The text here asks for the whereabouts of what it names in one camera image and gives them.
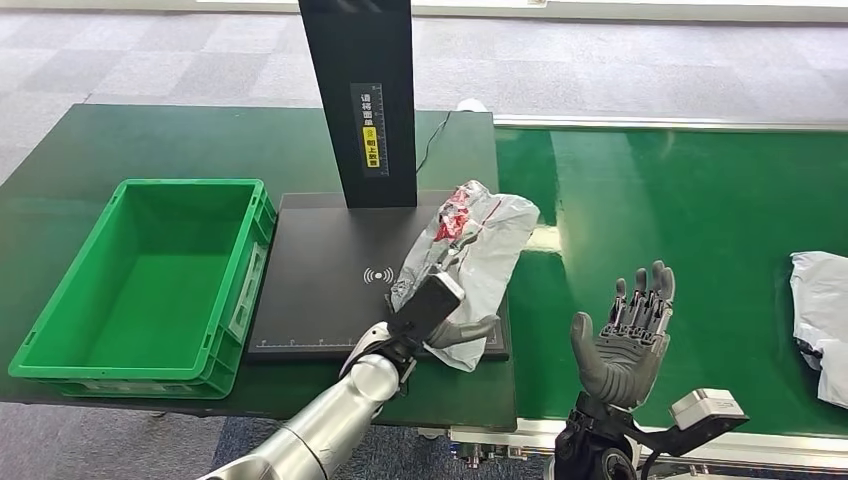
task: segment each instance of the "robotic arm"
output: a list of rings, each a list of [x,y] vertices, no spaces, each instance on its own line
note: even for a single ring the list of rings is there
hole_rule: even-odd
[[[423,342],[444,348],[485,337],[494,328],[494,316],[462,326],[444,321],[465,297],[445,271],[449,264],[433,267],[400,310],[363,335],[335,385],[251,453],[201,480],[329,479],[406,383]]]

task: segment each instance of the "green storage bin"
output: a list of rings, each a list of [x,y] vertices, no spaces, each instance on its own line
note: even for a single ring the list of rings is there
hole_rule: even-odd
[[[9,375],[70,396],[227,396],[275,222],[260,180],[124,181]]]

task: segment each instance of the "nfc symbol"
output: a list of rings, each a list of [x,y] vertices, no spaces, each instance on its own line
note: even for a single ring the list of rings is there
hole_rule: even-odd
[[[386,269],[382,272],[375,272],[374,270],[371,270],[371,268],[366,268],[365,272],[362,273],[362,281],[365,283],[371,283],[374,280],[382,280],[391,284],[394,278],[395,272],[392,270],[392,267],[386,267]]]

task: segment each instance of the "black cable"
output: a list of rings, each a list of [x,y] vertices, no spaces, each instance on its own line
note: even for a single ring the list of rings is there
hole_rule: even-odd
[[[433,143],[433,140],[436,138],[436,136],[442,130],[445,129],[445,125],[447,125],[448,120],[450,120],[450,114],[451,113],[453,113],[453,110],[449,111],[448,114],[445,115],[445,119],[442,120],[442,123],[440,123],[439,126],[436,127],[436,130],[434,130],[433,134],[430,135],[430,139],[427,140],[427,145],[424,147],[424,158],[421,159],[421,163],[418,164],[418,167],[415,169],[416,174],[418,174],[418,172],[421,171],[421,168],[424,166],[424,164],[427,163],[427,158],[430,156],[430,144]]]
[[[654,450],[653,452],[651,452],[650,455],[648,455],[648,458],[645,459],[645,463],[643,463],[642,466],[639,467],[639,469],[642,470],[642,480],[648,480],[648,472],[651,471],[651,467],[654,466],[654,462],[657,461],[657,458],[659,458],[659,456],[659,450]]]

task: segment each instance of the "white plastic bag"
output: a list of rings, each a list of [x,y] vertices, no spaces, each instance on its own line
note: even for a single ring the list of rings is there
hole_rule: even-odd
[[[538,216],[539,209],[525,198],[493,195],[475,180],[459,186],[409,250],[392,286],[392,307],[398,310],[406,303],[424,273],[452,244],[476,237],[448,269],[465,289],[465,300],[447,321],[461,325],[495,314]],[[449,366],[471,372],[485,346],[486,339],[481,338],[445,349],[425,348]]]
[[[791,257],[793,335],[815,352],[804,358],[822,371],[819,399],[848,408],[848,258],[827,252],[800,252]]]

